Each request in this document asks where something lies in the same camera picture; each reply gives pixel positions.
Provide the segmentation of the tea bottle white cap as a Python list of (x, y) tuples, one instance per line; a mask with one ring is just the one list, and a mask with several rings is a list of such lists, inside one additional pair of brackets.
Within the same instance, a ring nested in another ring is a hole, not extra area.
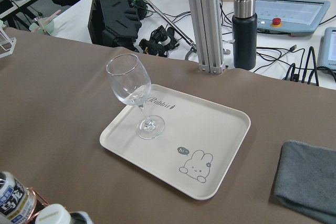
[(1, 223), (26, 223), (34, 206), (33, 193), (11, 173), (1, 172)]

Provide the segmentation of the white rabbit tray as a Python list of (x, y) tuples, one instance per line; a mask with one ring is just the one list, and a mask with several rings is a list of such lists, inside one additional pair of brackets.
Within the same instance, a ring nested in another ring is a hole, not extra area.
[(126, 106), (100, 135), (100, 144), (197, 200), (213, 197), (251, 125), (239, 110), (157, 84), (145, 103), (164, 132), (136, 134), (140, 110)]

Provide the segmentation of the dark insulated flask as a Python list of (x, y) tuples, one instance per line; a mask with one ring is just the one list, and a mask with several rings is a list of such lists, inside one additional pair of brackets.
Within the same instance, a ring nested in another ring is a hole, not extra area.
[(234, 67), (251, 70), (256, 65), (256, 0), (234, 0), (232, 17)]

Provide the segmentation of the blue teach pendant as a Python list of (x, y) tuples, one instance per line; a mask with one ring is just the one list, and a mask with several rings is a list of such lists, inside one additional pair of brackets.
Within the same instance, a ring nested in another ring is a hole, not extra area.
[(318, 66), (335, 71), (335, 27), (328, 27), (320, 42)]
[(267, 34), (311, 35), (329, 7), (323, 0), (256, 0), (257, 28)]

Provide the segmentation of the black foam case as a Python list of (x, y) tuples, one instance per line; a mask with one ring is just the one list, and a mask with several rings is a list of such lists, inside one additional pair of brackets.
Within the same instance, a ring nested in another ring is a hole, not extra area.
[(145, 16), (146, 6), (141, 2), (133, 5), (133, 0), (92, 0), (88, 21), (91, 42), (137, 51), (134, 43)]

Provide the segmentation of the clear wine glass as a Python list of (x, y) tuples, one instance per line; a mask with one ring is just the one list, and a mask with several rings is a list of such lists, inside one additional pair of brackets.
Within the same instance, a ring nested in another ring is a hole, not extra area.
[(164, 131), (165, 122), (157, 115), (148, 115), (144, 104), (151, 92), (151, 79), (135, 54), (121, 54), (113, 57), (106, 65), (106, 72), (114, 95), (126, 105), (137, 106), (143, 114), (136, 133), (149, 140)]

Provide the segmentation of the aluminium frame post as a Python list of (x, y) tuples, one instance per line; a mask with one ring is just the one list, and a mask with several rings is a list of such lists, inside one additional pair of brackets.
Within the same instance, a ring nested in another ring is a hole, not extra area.
[(219, 0), (188, 0), (198, 55), (199, 69), (220, 74), (224, 52)]

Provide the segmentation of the grey folded cloth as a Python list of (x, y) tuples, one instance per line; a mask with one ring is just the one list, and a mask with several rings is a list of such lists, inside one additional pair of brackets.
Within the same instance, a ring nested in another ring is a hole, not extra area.
[(335, 223), (335, 150), (288, 140), (281, 148), (274, 196), (286, 207)]

